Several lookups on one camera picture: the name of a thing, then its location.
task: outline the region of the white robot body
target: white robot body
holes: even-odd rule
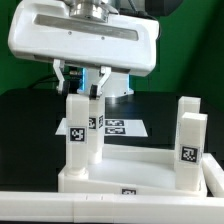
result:
[[[23,0],[13,18],[9,47],[18,58],[148,75],[156,64],[157,21],[110,14],[107,23],[75,19],[54,0]]]

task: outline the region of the black table surface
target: black table surface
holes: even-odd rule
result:
[[[106,144],[173,149],[177,106],[173,93],[136,92],[106,105],[106,119],[141,119],[148,137],[107,136]],[[223,166],[224,113],[202,99],[208,114],[205,152]],[[65,165],[65,136],[55,132],[65,117],[65,97],[54,90],[10,90],[0,96],[0,191],[57,192]]]

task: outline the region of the white pillar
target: white pillar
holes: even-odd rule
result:
[[[89,98],[69,94],[66,101],[65,175],[88,178]]]
[[[88,157],[89,164],[102,162],[104,146],[105,97],[89,101]]]
[[[179,129],[180,120],[184,113],[199,113],[201,99],[195,97],[181,97],[178,102],[178,112],[177,112],[177,127],[176,127],[176,140],[175,140],[175,152],[174,152],[174,169],[176,169],[176,161],[179,158]]]
[[[180,120],[176,189],[200,190],[207,115],[185,113]]]

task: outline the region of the black sticker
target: black sticker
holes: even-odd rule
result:
[[[95,117],[89,118],[89,129],[96,130],[96,118]]]
[[[99,117],[99,128],[103,127],[103,115]]]
[[[70,142],[85,142],[86,128],[70,128]]]
[[[124,188],[124,189],[121,190],[121,193],[123,195],[136,195],[137,190]]]
[[[182,146],[181,161],[197,163],[199,149]]]
[[[125,128],[105,128],[106,135],[125,135]]]
[[[124,127],[124,120],[106,120],[106,126]]]

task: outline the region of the white block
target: white block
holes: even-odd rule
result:
[[[224,171],[211,154],[203,155],[206,184],[214,197],[224,198]]]
[[[67,126],[88,127],[89,118],[89,98],[79,94],[69,94],[66,100],[66,120]]]
[[[66,175],[87,178],[89,98],[69,94],[66,116]]]
[[[88,161],[97,164],[102,161],[102,148],[104,146],[104,118],[105,97],[89,102],[89,130],[88,130]]]
[[[185,113],[180,121],[179,161],[176,162],[176,188],[200,190],[201,161],[204,152],[207,115]]]
[[[184,113],[199,113],[201,99],[195,97],[181,97],[178,102],[178,112],[177,112],[177,127],[176,127],[176,140],[175,140],[175,163],[174,168],[176,169],[176,161],[179,158],[179,129],[180,120]]]

